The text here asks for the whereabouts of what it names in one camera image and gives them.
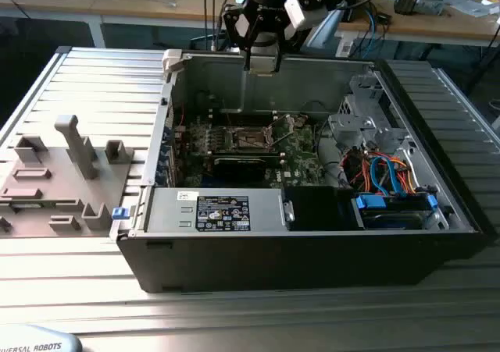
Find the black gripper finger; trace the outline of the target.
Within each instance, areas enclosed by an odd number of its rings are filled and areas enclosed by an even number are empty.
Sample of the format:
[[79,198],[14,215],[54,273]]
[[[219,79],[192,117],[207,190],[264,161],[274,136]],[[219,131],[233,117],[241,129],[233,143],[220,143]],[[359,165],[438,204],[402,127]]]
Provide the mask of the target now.
[[[248,27],[244,35],[239,34],[236,27],[241,17],[245,18],[248,22]],[[231,44],[234,47],[238,47],[241,52],[244,52],[244,70],[249,71],[252,55],[251,48],[261,30],[261,16],[245,7],[226,7],[223,14],[223,21]]]
[[280,70],[280,64],[283,56],[286,54],[294,54],[299,52],[304,44],[304,31],[296,30],[290,38],[286,38],[285,30],[291,25],[291,21],[287,15],[279,15],[275,17],[274,33],[275,33],[275,57],[274,57],[274,72]]

